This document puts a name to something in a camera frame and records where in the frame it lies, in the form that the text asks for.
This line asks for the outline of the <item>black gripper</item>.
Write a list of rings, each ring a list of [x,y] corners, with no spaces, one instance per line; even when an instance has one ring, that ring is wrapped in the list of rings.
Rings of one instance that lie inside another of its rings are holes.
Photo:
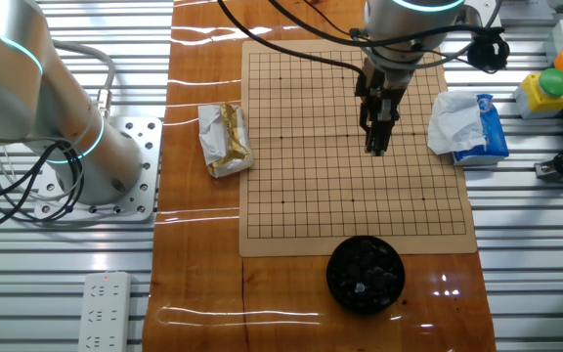
[[[361,99],[359,125],[367,133],[366,153],[383,156],[388,149],[392,121],[399,120],[398,106],[412,72],[396,68],[380,70],[370,59],[364,60],[362,72],[364,75],[358,78],[355,89],[355,95]]]

